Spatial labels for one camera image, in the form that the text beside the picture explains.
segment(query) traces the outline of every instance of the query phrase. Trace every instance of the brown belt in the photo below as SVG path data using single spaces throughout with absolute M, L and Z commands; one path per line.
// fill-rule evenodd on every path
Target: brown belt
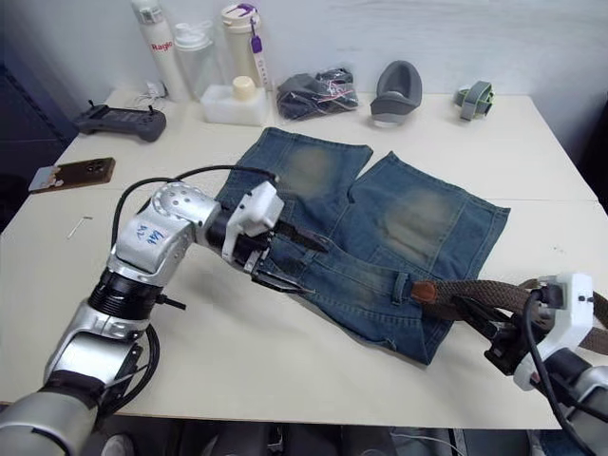
M 462 320 L 456 307 L 451 303 L 454 295 L 471 297 L 487 306 L 522 314 L 525 301 L 530 295 L 525 288 L 537 286 L 538 282 L 534 279 L 527 280 L 520 286 L 494 280 L 423 280 L 414 282 L 411 297 L 421 304 L 423 312 L 427 315 L 444 320 Z M 594 315 L 604 327 L 608 328 L 608 300 L 597 293 L 593 293 L 593 297 Z M 608 331 L 593 328 L 580 346 L 608 355 Z

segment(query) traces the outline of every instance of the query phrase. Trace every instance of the robotic arm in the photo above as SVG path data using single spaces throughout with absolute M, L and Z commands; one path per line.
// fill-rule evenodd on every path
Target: robotic arm
M 542 277 L 523 316 L 453 296 L 463 320 L 491 342 L 485 357 L 522 390 L 546 396 L 560 426 L 586 455 L 608 455 L 608 367 L 592 366 L 574 349 L 593 328 L 589 275 Z
M 112 247 L 99 283 L 80 303 L 47 362 L 44 386 L 0 416 L 3 454 L 79 454 L 98 415 L 124 404 L 121 399 L 140 370 L 143 348 L 138 342 L 145 333 L 153 373 L 158 338 L 150 312 L 163 302 L 185 308 L 166 298 L 162 289 L 191 244 L 218 251 L 262 285 L 304 292 L 288 277 L 258 270 L 273 230 L 296 233 L 278 220 L 283 205 L 267 181 L 243 196 L 234 211 L 182 181 L 160 188 Z M 322 249 L 313 238 L 308 244 Z

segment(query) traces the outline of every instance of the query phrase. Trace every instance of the water bottle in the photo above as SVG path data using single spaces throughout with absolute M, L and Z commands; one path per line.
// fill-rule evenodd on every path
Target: water bottle
M 256 7 L 247 3 L 226 7 L 221 11 L 221 22 L 237 76 L 248 76 L 256 86 L 271 89 L 262 42 L 258 35 L 261 20 Z
M 169 99 L 174 102 L 191 100 L 174 48 L 173 34 L 158 0 L 131 0 L 131 7 L 140 22 L 143 38 L 150 46 Z
M 212 41 L 210 21 L 175 26 L 175 47 L 190 93 L 199 100 L 210 84 L 221 82 Z

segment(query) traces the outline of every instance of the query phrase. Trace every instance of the jeans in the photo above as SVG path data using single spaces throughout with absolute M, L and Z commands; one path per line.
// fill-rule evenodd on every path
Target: jeans
M 567 437 L 563 430 L 542 430 L 541 447 L 546 456 L 583 456 L 584 453 Z
M 366 145 L 267 128 L 238 161 L 279 175 L 281 219 L 324 237 L 328 253 L 273 240 L 265 271 L 297 279 L 303 297 L 367 342 L 429 364 L 451 322 L 425 316 L 413 281 L 476 278 L 509 209 L 400 161 L 392 152 L 357 178 Z M 218 194 L 236 207 L 264 179 L 233 171 Z

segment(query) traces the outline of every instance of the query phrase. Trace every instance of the table surface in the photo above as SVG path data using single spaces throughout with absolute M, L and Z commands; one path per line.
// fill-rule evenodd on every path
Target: table surface
M 109 103 L 128 105 L 132 97 L 115 92 Z M 584 271 L 608 294 L 608 218 L 529 98 L 499 97 L 487 118 L 460 123 L 448 96 L 428 95 L 395 129 L 373 128 L 367 109 L 282 127 L 367 143 L 375 151 L 372 162 L 393 150 L 429 174 L 511 207 L 482 278 L 519 283 Z M 112 181 L 32 196 L 2 235 L 0 400 L 40 388 L 48 356 L 105 265 L 122 189 L 142 178 L 235 162 L 261 132 L 204 123 L 196 104 L 167 104 L 164 112 L 167 129 L 151 144 L 113 134 L 79 137 L 60 162 L 112 156 Z M 193 182 L 215 195 L 225 176 L 210 173 Z M 153 188 L 135 192 L 125 213 Z M 67 238 L 83 216 L 92 220 Z M 166 291 L 188 310 L 153 311 L 161 363 L 125 412 L 441 428 L 558 426 L 544 398 L 502 376 L 483 356 L 486 341 L 462 323 L 423 367 L 352 339 L 310 304 L 257 286 L 197 246 Z M 606 356 L 579 352 L 593 364 L 608 363 Z

